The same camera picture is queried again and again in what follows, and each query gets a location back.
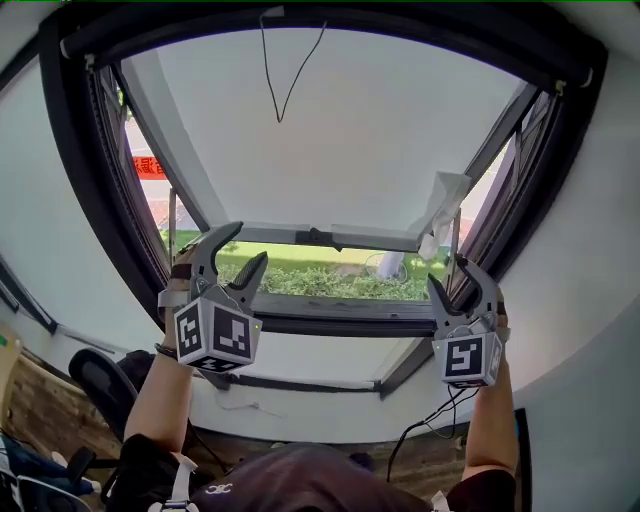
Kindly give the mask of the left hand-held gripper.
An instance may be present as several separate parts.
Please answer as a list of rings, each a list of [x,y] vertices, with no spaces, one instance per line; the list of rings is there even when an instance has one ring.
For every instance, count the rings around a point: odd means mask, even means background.
[[[217,253],[243,223],[211,228],[191,255],[189,302],[173,314],[177,361],[200,371],[227,373],[254,363],[263,322],[251,305],[268,266],[266,251],[246,262],[235,279],[219,285]]]

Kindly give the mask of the person's left hand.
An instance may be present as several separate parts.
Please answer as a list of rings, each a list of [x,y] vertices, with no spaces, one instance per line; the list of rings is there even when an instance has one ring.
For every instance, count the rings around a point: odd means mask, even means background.
[[[171,297],[189,291],[192,275],[192,260],[198,248],[198,244],[188,244],[181,249],[176,256],[166,285],[166,291]]]

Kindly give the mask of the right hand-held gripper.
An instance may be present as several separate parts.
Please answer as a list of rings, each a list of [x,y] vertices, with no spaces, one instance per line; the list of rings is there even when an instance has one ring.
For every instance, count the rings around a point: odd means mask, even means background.
[[[499,288],[493,278],[476,263],[456,253],[457,267],[476,289],[476,299],[466,313],[476,318],[459,325],[432,341],[441,380],[456,389],[493,386],[498,377],[504,343],[499,337]],[[431,273],[427,290],[439,328],[452,327],[458,316],[442,283]]]

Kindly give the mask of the person's right hand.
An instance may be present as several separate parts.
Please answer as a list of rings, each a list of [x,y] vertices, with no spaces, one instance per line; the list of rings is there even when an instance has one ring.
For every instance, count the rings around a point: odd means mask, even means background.
[[[501,343],[505,345],[511,334],[509,327],[509,318],[506,311],[505,299],[500,288],[497,289],[497,320],[496,320],[496,334]]]

